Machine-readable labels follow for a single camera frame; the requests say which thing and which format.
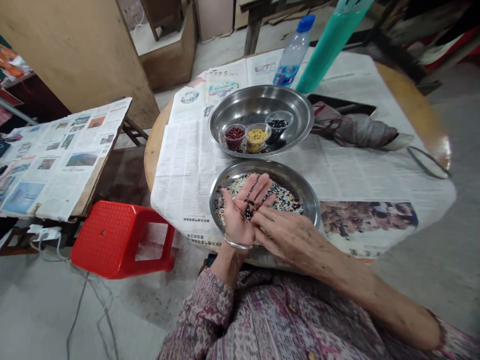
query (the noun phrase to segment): stainless steel bowl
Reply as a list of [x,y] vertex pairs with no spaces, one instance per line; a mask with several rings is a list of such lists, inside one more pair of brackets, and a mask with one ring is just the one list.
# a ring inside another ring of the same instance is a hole
[[279,162],[251,160],[227,167],[216,177],[210,188],[210,213],[222,233],[225,233],[225,228],[216,214],[217,204],[222,197],[220,189],[250,173],[259,175],[267,173],[273,181],[289,190],[300,201],[303,215],[309,218],[318,229],[321,219],[320,203],[310,184],[298,172]]
[[[286,110],[293,114],[293,124],[281,135],[270,152],[240,153],[227,148],[224,130],[231,124],[245,127],[263,123],[268,114]],[[306,97],[283,86],[258,85],[240,89],[220,101],[208,118],[211,141],[235,158],[261,159],[280,154],[301,142],[314,124],[314,109]]]

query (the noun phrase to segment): finger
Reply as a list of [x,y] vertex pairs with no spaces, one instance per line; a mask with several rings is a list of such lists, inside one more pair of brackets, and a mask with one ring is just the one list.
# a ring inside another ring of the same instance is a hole
[[255,233],[255,240],[262,245],[265,249],[267,249],[270,253],[272,253],[276,257],[281,257],[282,253],[278,247],[278,245],[270,239],[262,230],[258,227],[253,228]]
[[274,223],[280,224],[285,221],[285,217],[283,216],[284,211],[276,210],[272,207],[260,206],[257,213],[262,214],[264,217]]
[[262,207],[270,208],[275,202],[275,194],[270,194],[269,197],[265,199],[265,201],[261,204]]
[[275,235],[278,231],[278,224],[275,224],[269,218],[263,216],[258,211],[253,214],[253,217],[250,220],[252,224],[257,227],[264,228],[265,231],[272,237],[275,238]]
[[254,202],[255,199],[257,198],[258,194],[260,193],[260,191],[269,182],[269,180],[270,180],[270,176],[267,173],[262,174],[258,178],[258,181],[256,182],[255,186],[251,189],[250,194],[248,195],[248,200]]
[[250,191],[252,191],[252,188],[254,187],[255,183],[257,182],[257,179],[258,179],[258,176],[256,173],[251,174],[248,177],[248,179],[245,181],[245,184],[243,184],[243,186],[241,187],[235,199],[239,199],[240,201],[245,201],[248,198]]
[[267,196],[270,188],[272,187],[272,185],[274,184],[274,181],[272,179],[268,179],[265,183],[265,185],[263,185],[263,187],[261,188],[261,190],[259,191],[258,195],[256,196],[254,202],[255,202],[255,206],[258,208],[260,205],[262,205],[262,202],[264,201],[264,198]]
[[221,194],[223,196],[223,208],[232,208],[234,206],[234,201],[232,200],[232,195],[226,188],[222,188]]

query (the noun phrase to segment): hand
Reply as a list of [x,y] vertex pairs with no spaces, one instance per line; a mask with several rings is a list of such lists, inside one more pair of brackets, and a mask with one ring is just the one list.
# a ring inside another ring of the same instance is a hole
[[306,216],[261,207],[251,221],[256,226],[255,238],[262,246],[277,258],[315,278],[321,278],[322,273],[327,271],[329,255],[340,255],[340,251]]
[[275,201],[275,194],[271,194],[265,201],[263,200],[273,183],[267,173],[260,177],[253,173],[248,177],[234,200],[232,200],[232,196],[227,189],[221,189],[224,202],[223,221],[225,222],[225,237],[227,240],[246,246],[254,244],[254,227],[247,219],[245,212],[248,209],[253,214],[257,209],[272,206]]

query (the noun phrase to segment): blue bottle cap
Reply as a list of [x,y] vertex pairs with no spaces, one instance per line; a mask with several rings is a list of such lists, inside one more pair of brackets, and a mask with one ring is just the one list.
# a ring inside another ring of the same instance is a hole
[[315,15],[307,15],[301,18],[300,22],[298,23],[298,27],[296,28],[297,33],[304,33],[310,31],[312,25],[315,21]]

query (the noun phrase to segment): small plastic container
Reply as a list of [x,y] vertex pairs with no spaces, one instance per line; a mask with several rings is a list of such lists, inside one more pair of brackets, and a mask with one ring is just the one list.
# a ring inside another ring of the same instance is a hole
[[[275,121],[286,122],[285,126],[277,127]],[[291,112],[285,110],[274,111],[265,118],[265,124],[271,128],[271,136],[268,138],[267,144],[275,144],[285,132],[285,130],[294,122],[294,116]]]
[[[241,131],[243,131],[243,135],[239,137],[228,137],[227,134],[231,129],[238,128]],[[247,130],[245,129],[245,126],[240,125],[240,124],[232,124],[227,126],[225,129],[223,136],[225,136],[226,140],[226,146],[228,147],[228,150],[234,151],[236,153],[242,152],[242,141],[244,140],[245,134],[247,133]]]
[[[267,134],[267,136],[262,139],[251,138],[249,134],[255,129],[262,130]],[[258,153],[262,148],[262,146],[264,145],[265,141],[269,139],[270,135],[272,135],[272,129],[266,123],[256,123],[247,127],[246,128],[246,152],[249,154]]]

